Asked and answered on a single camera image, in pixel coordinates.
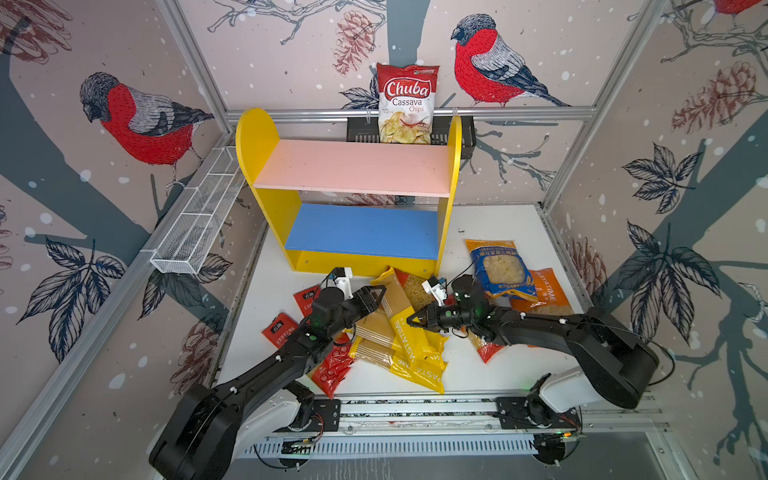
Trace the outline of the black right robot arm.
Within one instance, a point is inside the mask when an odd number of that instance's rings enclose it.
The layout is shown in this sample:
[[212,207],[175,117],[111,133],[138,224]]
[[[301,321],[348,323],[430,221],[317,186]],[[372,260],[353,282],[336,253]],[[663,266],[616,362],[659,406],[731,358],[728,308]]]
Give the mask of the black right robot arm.
[[645,340],[596,307],[581,314],[545,315],[459,293],[453,305],[430,304],[410,315],[407,323],[432,332],[464,328],[487,343],[532,346],[573,357],[576,367],[542,376],[528,394],[530,403],[551,412],[600,400],[634,409],[659,366]]

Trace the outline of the blue orecchiette pasta bag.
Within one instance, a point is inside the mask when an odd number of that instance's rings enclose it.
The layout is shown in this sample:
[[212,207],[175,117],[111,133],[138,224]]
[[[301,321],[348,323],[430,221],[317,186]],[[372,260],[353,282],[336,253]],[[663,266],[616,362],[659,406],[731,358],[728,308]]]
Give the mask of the blue orecchiette pasta bag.
[[488,296],[525,301],[538,298],[533,275],[514,241],[467,239],[465,245],[475,268],[475,277]]

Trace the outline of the yellow wooden shelf unit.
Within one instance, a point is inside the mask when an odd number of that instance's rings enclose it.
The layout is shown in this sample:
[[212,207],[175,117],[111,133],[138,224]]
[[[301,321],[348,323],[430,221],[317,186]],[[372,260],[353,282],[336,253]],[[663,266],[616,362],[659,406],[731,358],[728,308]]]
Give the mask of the yellow wooden shelf unit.
[[[377,277],[390,267],[429,277],[441,270],[460,173],[462,120],[446,145],[283,139],[263,109],[245,112],[235,147],[240,169],[297,272],[349,267]],[[305,203],[303,192],[429,197],[434,209]]]

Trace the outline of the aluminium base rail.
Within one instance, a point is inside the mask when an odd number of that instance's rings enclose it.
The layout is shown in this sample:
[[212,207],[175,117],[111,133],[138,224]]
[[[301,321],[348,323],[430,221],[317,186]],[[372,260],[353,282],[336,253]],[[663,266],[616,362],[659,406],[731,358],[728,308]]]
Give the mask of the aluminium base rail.
[[387,457],[533,455],[559,463],[599,434],[653,440],[663,429],[656,410],[598,403],[555,414],[543,426],[511,396],[411,395],[318,398],[305,429],[283,427],[248,437],[235,459],[302,463]]

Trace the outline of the red spaghetti pack inner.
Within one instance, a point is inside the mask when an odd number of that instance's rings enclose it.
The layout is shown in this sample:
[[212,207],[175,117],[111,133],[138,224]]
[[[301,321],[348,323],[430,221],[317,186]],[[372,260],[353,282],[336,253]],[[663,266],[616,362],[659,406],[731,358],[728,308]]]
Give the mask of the red spaghetti pack inner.
[[321,289],[322,287],[320,285],[315,285],[305,288],[293,295],[302,317],[307,317],[312,313],[312,305]]

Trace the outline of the red spaghetti pack outer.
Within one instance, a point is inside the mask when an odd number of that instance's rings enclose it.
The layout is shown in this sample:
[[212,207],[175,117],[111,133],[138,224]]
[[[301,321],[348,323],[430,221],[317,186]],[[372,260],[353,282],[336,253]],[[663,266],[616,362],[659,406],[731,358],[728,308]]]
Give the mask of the red spaghetti pack outer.
[[298,328],[298,323],[284,312],[280,312],[262,331],[262,335],[276,348],[281,348],[288,337]]

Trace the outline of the red fusilli bag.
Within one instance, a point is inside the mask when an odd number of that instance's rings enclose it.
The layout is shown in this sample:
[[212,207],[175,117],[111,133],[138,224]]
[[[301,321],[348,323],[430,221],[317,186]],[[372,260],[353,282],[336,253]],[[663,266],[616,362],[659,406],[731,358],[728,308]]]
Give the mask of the red fusilli bag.
[[504,346],[487,342],[471,331],[468,331],[468,339],[472,343],[484,364],[487,364],[494,355],[504,349]]
[[400,270],[395,270],[395,275],[415,311],[419,311],[436,301],[434,296],[423,287],[425,278]]

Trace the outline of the red fusilli bag left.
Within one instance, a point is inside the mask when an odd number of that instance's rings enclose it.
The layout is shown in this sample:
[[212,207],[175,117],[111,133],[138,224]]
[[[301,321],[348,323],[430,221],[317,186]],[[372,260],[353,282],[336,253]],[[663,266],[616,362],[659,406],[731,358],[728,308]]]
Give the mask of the red fusilli bag left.
[[436,301],[434,296],[423,287],[425,278],[400,270],[395,270],[395,275],[415,311],[419,311]]

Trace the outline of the orange pasta bag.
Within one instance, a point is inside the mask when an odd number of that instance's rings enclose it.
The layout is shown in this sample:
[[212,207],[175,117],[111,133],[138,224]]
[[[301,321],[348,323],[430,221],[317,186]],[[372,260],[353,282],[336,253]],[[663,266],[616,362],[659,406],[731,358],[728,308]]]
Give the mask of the orange pasta bag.
[[554,271],[551,268],[532,270],[536,288],[533,301],[512,298],[510,307],[531,314],[571,315],[574,313]]

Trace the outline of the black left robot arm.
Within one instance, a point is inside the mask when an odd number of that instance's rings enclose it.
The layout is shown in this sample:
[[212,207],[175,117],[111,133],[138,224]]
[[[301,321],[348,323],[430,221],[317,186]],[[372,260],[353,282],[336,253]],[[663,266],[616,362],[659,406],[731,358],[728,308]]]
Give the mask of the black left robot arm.
[[320,291],[286,342],[268,358],[234,379],[207,388],[196,384],[182,397],[149,454],[165,479],[221,479],[229,469],[245,420],[321,364],[343,330],[374,313],[384,286],[363,286],[347,298],[337,287]]

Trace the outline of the red fusilli bag right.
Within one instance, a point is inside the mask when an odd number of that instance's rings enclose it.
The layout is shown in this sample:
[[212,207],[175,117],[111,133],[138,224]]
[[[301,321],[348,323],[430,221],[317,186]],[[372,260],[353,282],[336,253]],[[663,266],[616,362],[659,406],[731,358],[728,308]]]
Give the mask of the red fusilli bag right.
[[468,331],[468,339],[472,343],[484,364],[487,364],[494,355],[504,349],[504,346],[487,342],[471,331]]

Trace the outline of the red spaghetti pack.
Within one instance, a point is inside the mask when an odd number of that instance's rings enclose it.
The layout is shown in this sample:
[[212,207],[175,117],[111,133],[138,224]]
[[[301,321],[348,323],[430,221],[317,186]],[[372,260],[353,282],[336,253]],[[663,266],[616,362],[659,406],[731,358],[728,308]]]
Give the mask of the red spaghetti pack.
[[298,323],[284,312],[280,312],[262,331],[262,335],[276,348],[281,348],[288,337],[298,328]]
[[321,289],[322,287],[320,285],[315,285],[305,288],[293,295],[302,317],[307,317],[312,313],[312,305]]

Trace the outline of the yellow spaghetti pack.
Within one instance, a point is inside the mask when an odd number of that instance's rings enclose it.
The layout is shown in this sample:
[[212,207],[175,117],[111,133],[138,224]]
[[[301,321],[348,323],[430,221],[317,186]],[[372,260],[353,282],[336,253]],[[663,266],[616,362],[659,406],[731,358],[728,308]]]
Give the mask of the yellow spaghetti pack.
[[349,350],[350,357],[357,361],[377,365],[395,376],[420,385],[438,394],[445,393],[444,369],[427,361],[411,364],[406,356],[389,347],[370,340],[356,338]]
[[402,344],[382,308],[356,322],[354,329],[356,335],[365,340],[372,341],[394,351],[402,350]]
[[373,280],[371,285],[384,286],[386,289],[381,307],[399,342],[399,351],[411,366],[426,364],[444,371],[447,364],[443,361],[442,352],[447,339],[407,323],[407,318],[414,314],[415,310],[397,278],[397,273],[396,269],[390,267]]

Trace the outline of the Chuba cassava chips bag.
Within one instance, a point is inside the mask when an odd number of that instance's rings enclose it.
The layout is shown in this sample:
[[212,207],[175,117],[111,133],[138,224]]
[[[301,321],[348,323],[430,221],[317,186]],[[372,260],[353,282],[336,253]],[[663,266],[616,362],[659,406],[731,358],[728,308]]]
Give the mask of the Chuba cassava chips bag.
[[380,143],[431,143],[438,73],[438,66],[377,65]]

